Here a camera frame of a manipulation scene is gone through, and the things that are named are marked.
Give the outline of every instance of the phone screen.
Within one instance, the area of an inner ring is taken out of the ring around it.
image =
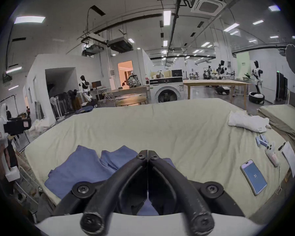
[[[267,186],[267,182],[255,163],[252,160],[249,160],[247,163],[242,165],[242,169],[255,194],[259,194]]]

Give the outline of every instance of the game controller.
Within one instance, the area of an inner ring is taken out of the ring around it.
[[[275,150],[275,142],[267,145],[267,147],[265,149],[265,153],[268,156],[268,158],[270,159],[270,161],[274,164],[274,166],[278,167],[280,162],[279,162],[279,159],[277,158],[274,150]]]

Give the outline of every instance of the bed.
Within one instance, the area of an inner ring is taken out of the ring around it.
[[[218,98],[96,108],[55,125],[28,145],[25,154],[43,191],[55,204],[60,199],[44,182],[50,170],[62,164],[78,145],[96,150],[98,156],[102,150],[126,145],[137,152],[150,149],[160,157],[169,157],[190,180],[221,183],[250,217],[275,193],[289,165],[279,154],[280,169],[275,168],[265,148],[257,147],[256,133],[228,126],[229,112],[239,110]],[[265,135],[276,144],[284,142],[272,129]],[[240,170],[249,159],[268,183],[258,196],[253,195]]]
[[[262,106],[258,115],[268,117],[270,125],[290,142],[295,152],[295,93],[290,92],[288,104]]]

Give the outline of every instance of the washing machine door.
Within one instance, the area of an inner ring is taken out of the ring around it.
[[[155,94],[155,102],[167,102],[167,101],[175,101],[180,100],[181,95],[179,91],[171,86],[160,88]]]

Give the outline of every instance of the blue towel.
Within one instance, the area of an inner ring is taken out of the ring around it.
[[[76,151],[63,164],[49,172],[45,186],[62,199],[76,183],[106,180],[137,155],[134,150],[122,146],[113,152],[103,150],[101,158],[98,158],[95,150],[78,145]],[[164,160],[175,167],[169,158]],[[158,213],[147,199],[138,215],[156,216]]]

